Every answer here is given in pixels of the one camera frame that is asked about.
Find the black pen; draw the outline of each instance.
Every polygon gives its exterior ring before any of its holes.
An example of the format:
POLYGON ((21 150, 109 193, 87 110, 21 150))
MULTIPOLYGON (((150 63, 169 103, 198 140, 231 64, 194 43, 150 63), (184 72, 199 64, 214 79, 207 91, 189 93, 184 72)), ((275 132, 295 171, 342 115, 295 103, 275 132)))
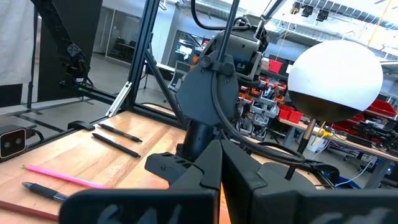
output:
POLYGON ((57 192, 56 190, 50 189, 48 187, 41 186, 39 184, 33 184, 30 182, 23 182, 22 185, 31 192, 38 194, 40 196, 56 200, 58 202, 64 202, 68 199, 68 196, 57 192))
POLYGON ((103 141, 103 142, 105 142, 106 144, 109 144, 110 146, 113 146, 113 147, 115 147, 116 149, 119 149, 120 151, 129 154, 130 156, 133 156, 133 157, 135 157, 135 158, 141 158, 141 156, 140 156, 138 153, 134 152, 133 150, 130 150, 130 149, 124 147, 124 146, 121 146, 121 145, 119 145, 119 144, 117 144, 117 143, 115 143, 115 142, 113 142, 113 141, 107 139, 107 138, 104 137, 104 136, 101 136, 101 135, 96 134, 96 133, 93 133, 93 136, 94 136, 94 138, 96 138, 96 139, 98 139, 98 140, 100 140, 100 141, 103 141))
POLYGON ((120 131, 120 130, 117 130, 116 128, 112 128, 112 127, 110 127, 110 126, 108 126, 108 125, 106 125, 106 124, 98 124, 98 125, 99 125, 101 128, 105 129, 105 130, 108 130, 108 131, 111 131, 111 132, 113 132, 113 133, 115 133, 115 134, 124 136, 124 137, 126 137, 126 138, 128 138, 128 139, 131 139, 131 140, 135 141, 135 142, 142 142, 141 139, 139 139, 139 138, 137 138, 137 137, 135 137, 135 136, 132 136, 132 135, 130 135, 130 134, 128 134, 128 133, 125 133, 125 132, 122 132, 122 131, 120 131))

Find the red container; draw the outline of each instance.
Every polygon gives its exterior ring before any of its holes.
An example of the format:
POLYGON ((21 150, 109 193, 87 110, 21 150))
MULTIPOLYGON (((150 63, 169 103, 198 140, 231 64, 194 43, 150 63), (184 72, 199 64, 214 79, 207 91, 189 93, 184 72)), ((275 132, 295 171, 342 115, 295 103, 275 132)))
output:
POLYGON ((279 119, 289 119, 291 107, 285 105, 279 105, 279 119))
POLYGON ((289 115, 289 121, 293 123, 299 123, 303 114, 299 111, 292 110, 289 115))
POLYGON ((365 117, 363 116, 363 114, 358 114, 353 117, 353 121, 365 121, 365 117))
POLYGON ((354 122, 351 121, 340 121, 331 125, 331 127, 337 131, 345 131, 348 134, 357 135, 358 132, 353 130, 354 122))
POLYGON ((395 116, 397 112, 391 106, 390 103, 382 101, 382 100, 375 100, 372 105, 368 108, 368 110, 384 114, 386 116, 395 116))
POLYGON ((279 70, 282 67, 283 63, 282 62, 278 62, 276 60, 269 60, 269 68, 268 71, 274 72, 276 74, 279 74, 279 70))

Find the wooden table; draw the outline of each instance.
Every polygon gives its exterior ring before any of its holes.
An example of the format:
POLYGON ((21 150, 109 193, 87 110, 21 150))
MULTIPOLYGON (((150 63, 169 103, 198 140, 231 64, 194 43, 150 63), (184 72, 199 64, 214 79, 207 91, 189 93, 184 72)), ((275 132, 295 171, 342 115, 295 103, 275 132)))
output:
MULTIPOLYGON (((176 145, 183 142, 185 131, 164 123, 123 112, 102 121, 112 127, 141 138, 139 144, 121 136, 104 131, 96 125, 94 133, 100 133, 113 141, 137 151, 142 157, 133 158, 117 149, 91 137, 91 132, 77 131, 52 141, 42 147, 0 164, 0 199, 6 202, 34 208, 43 212, 58 214, 60 204, 33 194, 23 188, 22 182, 34 182, 49 187, 65 195, 85 189, 52 177, 25 170, 22 165, 35 165, 67 175, 104 184, 114 188, 143 187, 149 179, 159 179, 144 168, 146 159, 153 153, 169 151, 175 153, 176 145)), ((254 156, 261 162, 268 159, 254 156)), ((321 184, 310 173, 298 170, 314 184, 321 184)), ((1 223, 52 223, 38 218, 8 212, 0 209, 1 223)))
MULTIPOLYGON (((284 140, 285 146, 289 146, 292 143, 293 135, 294 135, 296 128, 301 129, 301 130, 306 130, 306 128, 307 128, 307 125, 301 121, 299 123, 293 123, 293 122, 285 120, 285 119, 278 118, 278 120, 281 123, 288 124, 290 126, 290 129, 287 132, 287 135, 284 140)), ((319 129, 320 129, 319 127, 315 127, 313 130, 313 134, 316 134, 319 131, 319 129)), ((387 173, 388 168, 390 168, 392 161, 398 162, 398 157, 395 157, 388 153, 382 152, 382 151, 376 149, 375 147, 370 148, 370 147, 362 146, 360 144, 356 144, 351 141, 347 141, 345 136, 338 135, 338 137, 336 137, 336 135, 333 135, 330 139, 332 141, 336 141, 336 142, 345 144, 347 146, 351 146, 355 149, 358 149, 358 150, 363 151, 368 154, 375 155, 380 158, 379 164, 377 165, 377 167, 375 168, 375 170, 372 173, 371 178, 368 180, 368 182, 365 185, 366 189, 377 188, 378 185, 380 184, 381 180, 384 178, 385 174, 387 173)))

